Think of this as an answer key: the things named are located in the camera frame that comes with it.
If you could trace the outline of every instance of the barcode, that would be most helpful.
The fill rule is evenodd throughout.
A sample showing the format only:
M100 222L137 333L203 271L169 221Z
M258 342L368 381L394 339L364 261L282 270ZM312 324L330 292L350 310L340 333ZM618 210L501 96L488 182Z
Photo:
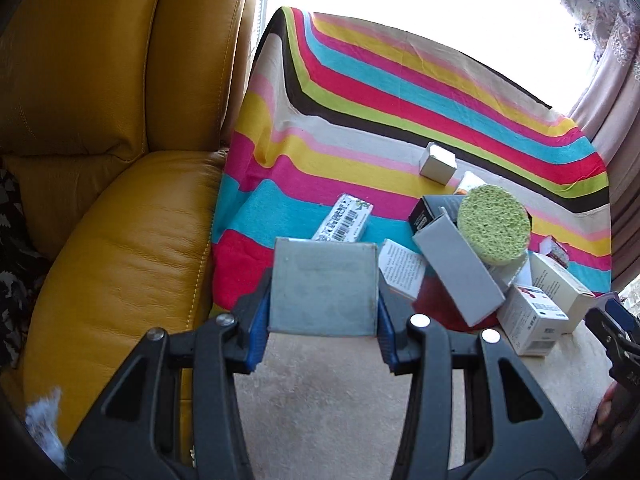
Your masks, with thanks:
M528 351L549 350L556 344L555 341L534 341L527 347Z
M531 303L537 310L560 310L558 307L556 307L555 305L552 304L545 304L543 305L542 303Z
M349 232L349 228L353 226L355 219L358 217L358 213L356 210L347 211L342 223L338 225L338 228L332 233L332 238L337 242L343 242L344 237Z

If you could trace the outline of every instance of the beige carpet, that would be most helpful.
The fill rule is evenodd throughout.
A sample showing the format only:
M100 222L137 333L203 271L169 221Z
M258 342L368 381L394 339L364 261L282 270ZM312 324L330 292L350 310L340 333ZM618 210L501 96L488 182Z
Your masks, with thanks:
M606 390L609 361L584 325L546 359L525 362L582 444ZM236 376L247 447L258 480L388 479L410 377L395 377L373 338L272 334L265 360ZM462 375L454 374L450 465L464 453Z

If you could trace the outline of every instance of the metal screw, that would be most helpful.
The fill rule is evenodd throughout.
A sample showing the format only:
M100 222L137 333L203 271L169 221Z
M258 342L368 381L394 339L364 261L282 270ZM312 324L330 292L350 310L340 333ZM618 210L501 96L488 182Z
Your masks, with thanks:
M413 326L417 326L418 328L425 328L429 326L431 319L429 316L425 316L424 314L413 314L409 320Z
M493 328L488 328L487 330L482 331L482 339L488 343L497 343L500 341L500 333Z
M216 316L216 325L231 326L236 322L236 317L230 312L224 312Z
M160 341L164 337L164 330L159 326L155 326L146 331L146 338L151 341Z

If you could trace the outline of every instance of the black stripe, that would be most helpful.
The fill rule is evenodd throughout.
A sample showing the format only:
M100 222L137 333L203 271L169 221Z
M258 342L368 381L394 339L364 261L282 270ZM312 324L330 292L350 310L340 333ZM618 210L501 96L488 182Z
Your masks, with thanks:
M518 83L513 82L511 79L509 79L507 76L501 74L500 72L498 72L497 70L494 70L493 68L491 68L488 65L485 65L482 61L478 61L477 59L474 59L473 57L471 57L469 54L465 54L464 52L461 53L463 56L468 57L471 61L474 61L476 63L478 63L478 65L482 65L484 66L489 72L492 72L494 75L497 75L500 79L502 79L504 82L509 83L511 86L513 86L515 89L521 91L523 94L526 94L528 97L530 97L531 99L533 99L535 102L537 102L539 105L543 105L543 107L545 107L547 110L551 110L551 108L553 108L551 105L546 104L542 99L536 97L535 95L533 95L531 92L529 92L529 90L527 90L526 88L523 88L522 86L520 86Z
M378 134L383 137L389 137L391 139L403 140L404 142L408 142L414 144L416 146L425 147L428 142L431 142L434 139L430 139L428 137L423 137L418 134L414 134L413 132L408 132L407 130L403 130L401 128L396 128L394 126L389 126L388 124L381 124L375 121L369 121L360 117L343 114L341 112L337 112L336 110L331 110L330 108L326 108L316 101L313 101L308 95L306 95L302 88L300 87L300 82L296 75L296 70L293 65L293 58L291 55L291 49L289 44L289 37L287 35L287 27L286 27L286 17L282 10L278 10L272 17L265 34L262 37L260 42L260 47L264 44L265 37L272 32L273 34L277 34L282 40L283 45L283 60L284 60L284 79L285 79L285 88L287 92L287 97L289 98L289 102L291 105L296 108L300 113L308 115L308 116L317 116L327 120L329 123L336 124L338 126L344 126L347 128L353 128L356 130L363 130L366 132L371 132L374 134ZM604 187L598 191L589 193L584 196L579 196L576 198L564 198L556 195L555 193L545 189L544 187L536 184L517 173L513 173L513 171L507 170L506 168L495 164L491 161L485 160L477 155L473 155L464 150L446 144L444 142L438 141L438 144L447 148L449 151L453 152L457 158L460 160L464 160L469 164L473 164L484 170L490 171L491 173L495 173L499 176L502 176L516 184L519 184L527 189L532 190L539 195L542 195L549 200L557 203L558 205L564 207L568 211L572 213L583 213L587 211L591 211L598 207L601 207L607 203L609 203L609 188Z

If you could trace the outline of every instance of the round sponge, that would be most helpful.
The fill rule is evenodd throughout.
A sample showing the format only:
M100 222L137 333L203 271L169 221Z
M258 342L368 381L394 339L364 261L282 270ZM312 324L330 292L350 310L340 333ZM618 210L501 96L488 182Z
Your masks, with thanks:
M529 247L531 225L516 198L498 186L472 189L460 204L458 229L480 259L506 265Z

